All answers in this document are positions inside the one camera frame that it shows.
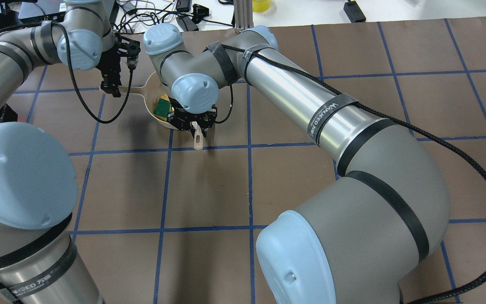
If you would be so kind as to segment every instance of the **silver arm tube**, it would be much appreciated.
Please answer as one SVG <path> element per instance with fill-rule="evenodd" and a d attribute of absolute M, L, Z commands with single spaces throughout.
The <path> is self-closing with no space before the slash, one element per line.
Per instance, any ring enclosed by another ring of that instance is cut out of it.
<path fill-rule="evenodd" d="M 86 29 L 97 34 L 103 41 L 103 51 L 114 44 L 102 2 L 69 4 L 62 25 L 67 32 Z M 50 22 L 0 34 L 0 108 L 33 69 L 61 63 L 56 50 L 61 37 L 62 30 Z"/>

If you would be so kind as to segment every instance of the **blue tape grid line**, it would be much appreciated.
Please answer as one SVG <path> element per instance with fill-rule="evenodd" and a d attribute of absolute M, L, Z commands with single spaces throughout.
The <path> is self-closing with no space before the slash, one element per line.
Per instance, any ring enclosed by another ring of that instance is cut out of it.
<path fill-rule="evenodd" d="M 99 114 L 97 117 L 101 118 L 104 109 L 104 100 L 106 100 L 106 95 L 103 94 L 100 100 Z M 85 191 L 87 189 L 87 181 L 89 181 L 89 172 L 91 171 L 91 164 L 93 163 L 93 152 L 95 151 L 95 145 L 97 144 L 97 135 L 99 133 L 100 123 L 95 124 L 95 132 L 93 133 L 93 140 L 91 141 L 91 150 L 89 151 L 89 161 L 87 162 L 87 169 L 84 176 L 84 184 L 81 187 L 80 202 L 78 203 L 78 211 L 76 212 L 76 221 L 73 229 L 73 241 L 76 240 L 76 231 L 78 231 L 78 226 L 80 225 L 81 210 L 84 206 Z"/>
<path fill-rule="evenodd" d="M 248 225 L 249 257 L 251 260 L 251 304 L 256 303 L 254 279 L 254 212 L 252 207 L 252 139 L 251 139 L 251 86 L 247 85 L 247 151 L 248 151 Z"/>
<path fill-rule="evenodd" d="M 316 38 L 316 31 L 314 29 L 314 25 L 310 26 L 312 30 L 312 37 L 314 40 L 314 48 L 316 49 L 316 59 L 318 60 L 318 70 L 320 71 L 320 79 L 324 80 L 324 71 L 322 68 L 322 59 L 320 58 L 320 49 L 318 47 L 318 39 Z"/>
<path fill-rule="evenodd" d="M 449 220 L 450 224 L 467 224 L 467 223 L 486 223 L 486 218 L 482 219 L 453 219 Z M 180 227 L 164 228 L 164 233 L 177 232 L 199 232 L 199 231 L 246 231 L 249 229 L 265 229 L 268 225 L 235 225 L 235 226 L 206 226 L 206 227 Z M 112 230 L 82 230 L 69 231 L 73 235 L 93 235 L 93 234 L 130 234 L 130 233 L 160 233 L 160 228 L 148 229 L 112 229 Z"/>
<path fill-rule="evenodd" d="M 481 97 L 478 93 L 478 89 L 476 88 L 474 80 L 472 79 L 472 76 L 470 74 L 471 72 L 468 69 L 466 62 L 464 61 L 464 57 L 462 56 L 461 49 L 459 48 L 459 45 L 457 44 L 457 40 L 455 39 L 455 35 L 453 35 L 451 25 L 449 24 L 449 21 L 447 19 L 444 19 L 444 22 L 445 22 L 445 25 L 447 27 L 447 31 L 449 32 L 449 36 L 451 37 L 451 40 L 453 41 L 453 45 L 455 46 L 455 50 L 457 50 L 457 54 L 459 55 L 459 59 L 461 60 L 462 67 L 464 68 L 464 72 L 466 73 L 466 77 L 468 78 L 468 81 L 470 82 L 470 85 L 472 87 L 472 90 L 474 91 L 474 95 L 476 97 L 476 100 L 478 100 L 478 104 L 481 108 L 481 112 L 483 113 L 485 120 L 486 120 L 485 105 L 483 104 Z"/>
<path fill-rule="evenodd" d="M 160 217 L 159 229 L 159 246 L 157 252 L 157 269 L 155 271 L 155 285 L 153 303 L 157 304 L 159 300 L 159 282 L 160 282 L 160 265 L 162 259 L 162 245 L 164 244 L 164 232 L 166 231 L 166 206 L 168 203 L 168 184 L 170 183 L 170 165 L 172 163 L 172 146 L 174 139 L 174 130 L 170 129 L 170 141 L 168 142 L 168 157 L 166 158 L 166 176 L 164 179 L 164 196 L 162 197 L 162 215 Z"/>
<path fill-rule="evenodd" d="M 446 141 L 457 141 L 457 140 L 486 140 L 486 136 L 460 136 L 460 137 L 442 137 Z M 428 138 L 418 138 L 420 142 L 431 141 Z M 315 146 L 313 142 L 295 142 L 295 143 L 283 143 L 283 144 L 252 144 L 252 148 L 270 148 L 270 147 L 304 147 L 304 146 Z M 204 150 L 222 150 L 222 149 L 247 149 L 248 145 L 233 145 L 233 146 L 210 146 L 204 147 Z M 185 148 L 172 148 L 173 152 L 179 151 L 192 151 L 191 147 Z M 93 151 L 94 155 L 100 154 L 123 154 L 123 153 L 153 153 L 153 152 L 168 152 L 168 148 L 160 149 L 137 149 L 137 150 L 106 150 L 106 151 Z M 69 153 L 69 156 L 85 156 L 89 155 L 91 152 L 74 152 Z"/>
<path fill-rule="evenodd" d="M 449 36 L 451 37 L 451 40 L 453 41 L 453 45 L 455 46 L 455 50 L 457 51 L 457 54 L 459 56 L 459 59 L 461 60 L 462 67 L 464 68 L 464 72 L 466 73 L 466 77 L 467 77 L 468 81 L 470 82 L 470 85 L 472 87 L 472 90 L 474 91 L 474 95 L 476 97 L 476 100 L 478 101 L 478 104 L 480 106 L 481 112 L 483 113 L 483 115 L 485 117 L 485 120 L 486 120 L 486 109 L 485 109 L 485 106 L 484 106 L 484 104 L 483 104 L 483 102 L 481 100 L 481 97 L 480 97 L 479 93 L 478 93 L 478 89 L 476 88 L 476 85 L 474 83 L 474 80 L 471 77 L 471 74 L 470 74 L 470 71 L 468 70 L 467 64 L 464 61 L 464 57 L 462 56 L 462 52 L 461 52 L 461 49 L 459 48 L 459 45 L 457 44 L 457 40 L 455 39 L 455 35 L 453 34 L 453 31 L 451 29 L 451 25 L 449 24 L 449 21 L 447 19 L 444 19 L 444 23 L 445 23 L 445 25 L 447 27 Z M 454 289 L 454 288 L 456 288 L 455 287 L 455 278 L 453 276 L 453 271 L 451 270 L 451 266 L 449 265 L 449 258 L 447 257 L 447 250 L 446 250 L 446 245 L 444 244 L 444 242 L 442 242 L 442 252 L 444 254 L 445 265 L 447 267 L 449 279 L 451 281 L 451 287 Z M 460 298 L 458 296 L 455 296 L 455 300 L 457 301 L 457 303 L 461 302 L 461 300 L 460 300 Z"/>
<path fill-rule="evenodd" d="M 383 46 L 386 50 L 387 60 L 391 67 L 391 73 L 393 74 L 393 79 L 395 80 L 395 87 L 397 87 L 397 93 L 399 93 L 399 99 L 401 101 L 402 110 L 405 113 L 405 121 L 410 123 L 410 116 L 408 115 L 408 109 L 406 108 L 405 99 L 402 96 L 401 85 L 399 84 L 399 79 L 397 78 L 397 72 L 395 72 L 395 66 L 393 65 L 393 60 L 391 59 L 391 54 L 389 53 L 389 48 L 387 46 L 386 36 L 383 33 L 382 25 L 378 22 L 378 30 L 380 31 L 380 36 L 382 37 Z"/>
<path fill-rule="evenodd" d="M 48 66 L 44 66 L 44 70 L 42 71 L 42 75 L 40 76 L 39 84 L 37 85 L 37 90 L 33 92 L 35 97 L 33 98 L 33 102 L 31 103 L 31 108 L 29 109 L 29 114 L 27 114 L 26 122 L 29 123 L 31 118 L 33 117 L 33 110 L 35 109 L 35 104 L 37 103 L 37 98 L 39 97 L 39 91 L 41 90 L 42 81 L 44 80 L 44 76 L 46 75 L 46 71 L 48 70 Z"/>
<path fill-rule="evenodd" d="M 320 75 L 322 74 L 322 65 L 320 63 Z M 485 70 L 468 70 L 469 73 L 486 73 Z M 397 76 L 420 76 L 420 75 L 443 75 L 443 74 L 463 74 L 466 71 L 436 71 L 436 72 L 413 72 L 413 73 L 396 73 Z M 393 73 L 378 73 L 378 74 L 354 74 L 354 75 L 335 75 L 335 76 L 320 76 L 322 79 L 343 79 L 343 78 L 367 78 L 367 77 L 391 77 Z M 236 83 L 245 83 L 245 81 L 237 81 Z M 99 88 L 80 88 L 80 92 L 99 91 Z M 62 93 L 74 92 L 74 89 L 58 89 L 58 90 L 37 90 L 37 91 L 21 91 L 15 92 L 16 95 L 21 94 L 46 94 L 46 93 Z"/>
<path fill-rule="evenodd" d="M 443 258 L 444 258 L 444 262 L 445 262 L 445 268 L 447 269 L 447 274 L 448 274 L 448 277 L 449 277 L 449 283 L 451 284 L 451 289 L 455 289 L 455 288 L 457 288 L 457 284 L 455 284 L 455 279 L 453 278 L 453 271 L 451 270 L 451 264 L 449 263 L 449 257 L 447 255 L 446 245 L 444 244 L 443 241 L 440 243 L 440 247 L 442 247 L 442 255 L 443 255 Z M 461 299 L 459 298 L 459 296 L 455 296 L 455 302 L 456 303 L 461 302 Z"/>

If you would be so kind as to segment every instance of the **yellow cup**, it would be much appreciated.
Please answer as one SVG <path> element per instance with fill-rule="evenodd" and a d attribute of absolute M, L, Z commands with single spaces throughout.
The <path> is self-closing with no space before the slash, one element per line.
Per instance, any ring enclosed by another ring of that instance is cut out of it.
<path fill-rule="evenodd" d="M 271 0 L 252 0 L 253 12 L 264 12 L 271 6 Z"/>

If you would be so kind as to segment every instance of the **black power adapter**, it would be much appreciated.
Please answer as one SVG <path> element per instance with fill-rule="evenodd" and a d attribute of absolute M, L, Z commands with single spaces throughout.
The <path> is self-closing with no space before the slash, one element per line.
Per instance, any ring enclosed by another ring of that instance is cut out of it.
<path fill-rule="evenodd" d="M 183 31 L 189 32 L 189 31 L 197 31 L 198 27 L 196 24 L 189 18 L 189 16 L 177 16 L 175 18 L 177 20 L 177 24 Z"/>
<path fill-rule="evenodd" d="M 365 14 L 363 14 L 361 8 L 359 8 L 359 5 L 355 1 L 348 0 L 345 3 L 344 10 L 351 23 L 365 22 L 367 20 Z"/>
<path fill-rule="evenodd" d="M 123 11 L 125 11 L 125 14 L 131 16 L 131 15 L 136 15 L 136 12 L 138 9 L 134 4 L 132 4 L 130 1 L 127 1 L 121 6 L 123 8 Z"/>
<path fill-rule="evenodd" d="M 192 0 L 177 0 L 175 10 L 178 12 L 190 12 Z"/>

